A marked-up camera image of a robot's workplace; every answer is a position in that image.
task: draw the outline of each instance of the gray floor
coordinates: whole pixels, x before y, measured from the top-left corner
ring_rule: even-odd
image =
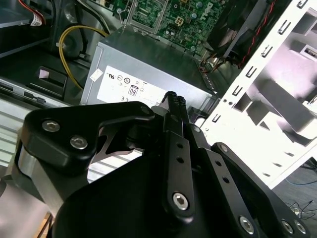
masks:
[[[288,180],[293,183],[308,183],[311,181],[317,180],[317,174],[314,171],[309,171],[306,169],[299,168],[293,174],[288,177]],[[312,202],[305,211],[317,209],[317,182],[305,186],[296,186],[289,184],[287,181],[280,183],[273,191],[284,201],[290,204],[298,202],[299,206],[303,209],[310,201]],[[312,216],[316,212],[316,215],[313,216],[314,219],[317,219],[317,210],[313,212],[308,212],[310,215],[302,213],[304,218]],[[317,238],[317,220],[307,219],[303,220],[304,223],[310,229],[313,238]]]

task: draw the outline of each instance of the motherboard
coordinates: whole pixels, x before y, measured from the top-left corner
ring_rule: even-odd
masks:
[[[93,0],[143,34],[203,56],[228,0]]]

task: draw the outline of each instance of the silver screw head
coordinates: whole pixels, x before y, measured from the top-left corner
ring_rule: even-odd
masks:
[[[194,128],[194,131],[195,131],[195,132],[200,132],[200,129],[199,129],[199,127],[198,127],[198,126],[193,125],[193,128]]]
[[[252,226],[251,222],[244,216],[240,217],[240,225],[242,228],[250,235],[254,234],[254,227]]]
[[[188,208],[187,198],[179,192],[174,193],[173,202],[178,207],[178,209],[182,211],[185,211]]]
[[[302,224],[300,224],[300,223],[299,223],[298,221],[296,221],[296,220],[294,220],[294,223],[295,223],[297,229],[298,229],[301,233],[306,234],[306,230],[305,230],[305,228],[303,227]]]
[[[228,148],[225,147],[224,145],[221,145],[220,147],[221,147],[221,149],[222,149],[224,152],[228,152]]]
[[[42,123],[42,128],[49,132],[56,132],[59,131],[60,126],[56,121],[53,120],[46,120]]]
[[[288,224],[285,220],[282,220],[282,224],[283,224],[283,227],[285,228],[285,230],[288,231],[288,233],[290,233],[290,234],[293,234],[293,233],[294,233],[294,230],[293,230],[293,228],[291,227],[291,225]]]
[[[88,146],[87,140],[78,135],[70,139],[70,144],[72,147],[78,150],[83,150]]]

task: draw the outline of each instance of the power supply label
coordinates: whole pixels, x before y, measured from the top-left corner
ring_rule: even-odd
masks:
[[[107,66],[97,99],[106,103],[139,101],[149,107],[158,106],[167,91]]]

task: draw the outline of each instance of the metal bracket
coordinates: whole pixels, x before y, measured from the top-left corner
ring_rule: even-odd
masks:
[[[269,237],[310,237],[305,224],[227,145],[216,143],[211,149],[224,159],[242,197],[246,200],[246,204],[253,211],[253,216],[261,221],[261,229]],[[301,230],[305,230],[305,233],[298,228],[297,224],[301,225]]]

